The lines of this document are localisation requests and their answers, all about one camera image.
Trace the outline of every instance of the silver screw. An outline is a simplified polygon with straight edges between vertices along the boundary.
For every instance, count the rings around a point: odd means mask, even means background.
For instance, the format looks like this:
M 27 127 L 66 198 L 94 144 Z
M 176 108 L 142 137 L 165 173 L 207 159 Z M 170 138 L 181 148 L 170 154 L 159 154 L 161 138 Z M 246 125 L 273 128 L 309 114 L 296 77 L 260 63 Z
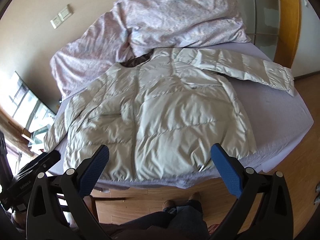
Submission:
M 282 178 L 283 177 L 283 173 L 281 171 L 277 171 L 276 172 L 276 175 L 279 177 L 279 178 Z
M 75 173 L 75 170 L 74 169 L 69 169 L 67 170 L 67 175 L 72 175 Z
M 40 172 L 39 174 L 38 174 L 38 178 L 39 179 L 42 179 L 44 177 L 44 173 L 43 172 Z
M 254 174 L 254 169 L 249 167 L 245 169 L 245 172 L 248 174 Z

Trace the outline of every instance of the person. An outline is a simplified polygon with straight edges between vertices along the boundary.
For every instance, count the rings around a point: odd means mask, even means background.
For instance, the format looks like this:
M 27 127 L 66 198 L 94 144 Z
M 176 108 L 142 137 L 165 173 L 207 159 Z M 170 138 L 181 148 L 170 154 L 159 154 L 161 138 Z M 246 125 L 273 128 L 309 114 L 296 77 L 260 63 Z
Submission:
M 167 200 L 163 211 L 122 225 L 101 226 L 112 239 L 117 240 L 207 240 L 210 237 L 198 192 L 192 194 L 185 205 L 176 206 L 174 201 Z

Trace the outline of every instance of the jacket sleeve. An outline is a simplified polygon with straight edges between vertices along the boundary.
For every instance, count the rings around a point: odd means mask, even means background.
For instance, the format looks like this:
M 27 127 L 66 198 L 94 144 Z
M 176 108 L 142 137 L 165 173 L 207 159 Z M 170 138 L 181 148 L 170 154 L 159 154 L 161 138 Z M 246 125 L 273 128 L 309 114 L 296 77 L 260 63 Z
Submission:
M 44 136 L 44 149 L 51 152 L 67 134 L 73 121 L 86 108 L 94 95 L 106 84 L 106 74 L 93 81 L 83 92 L 74 96 L 66 109 L 55 120 L 47 134 Z
M 172 49 L 172 59 L 240 80 L 258 82 L 294 96 L 291 70 L 271 61 L 225 49 Z

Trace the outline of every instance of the mattress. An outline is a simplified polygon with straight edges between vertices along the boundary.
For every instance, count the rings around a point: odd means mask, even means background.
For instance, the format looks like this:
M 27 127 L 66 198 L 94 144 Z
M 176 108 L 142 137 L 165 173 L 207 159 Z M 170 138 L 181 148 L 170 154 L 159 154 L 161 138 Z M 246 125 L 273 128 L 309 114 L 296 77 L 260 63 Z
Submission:
M 239 53 L 270 60 L 252 43 L 224 43 L 206 47 L 208 49 L 229 49 Z M 257 152 L 240 160 L 244 167 L 252 167 L 257 172 L 268 172 L 276 167 L 302 140 L 313 124 L 313 119 L 299 93 L 294 97 L 285 91 L 275 90 L 259 83 L 241 81 L 227 77 L 233 85 L 247 112 L 257 144 Z M 72 96 L 65 99 L 57 116 L 64 111 Z M 56 147 L 61 160 L 49 171 L 62 174 L 67 136 Z M 99 189 L 128 187 L 176 186 L 188 188 L 210 178 L 219 177 L 216 168 L 183 176 L 146 182 L 112 182 L 98 180 Z

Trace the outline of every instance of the blue gripper pad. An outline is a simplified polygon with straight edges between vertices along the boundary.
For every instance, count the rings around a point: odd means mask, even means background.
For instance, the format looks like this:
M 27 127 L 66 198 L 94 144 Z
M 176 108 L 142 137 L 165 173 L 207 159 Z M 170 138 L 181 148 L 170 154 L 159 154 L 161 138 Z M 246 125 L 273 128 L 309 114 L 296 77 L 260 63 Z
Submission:
M 224 151 L 219 143 L 215 143 L 211 147 L 211 159 L 214 165 L 217 167 L 220 176 L 230 194 L 235 195 L 237 198 L 242 193 L 242 182 L 241 177 L 233 168 L 229 162 L 228 154 Z
M 91 158 L 94 159 L 91 160 L 78 182 L 78 193 L 81 198 L 91 194 L 93 187 L 109 161 L 109 148 L 101 145 Z

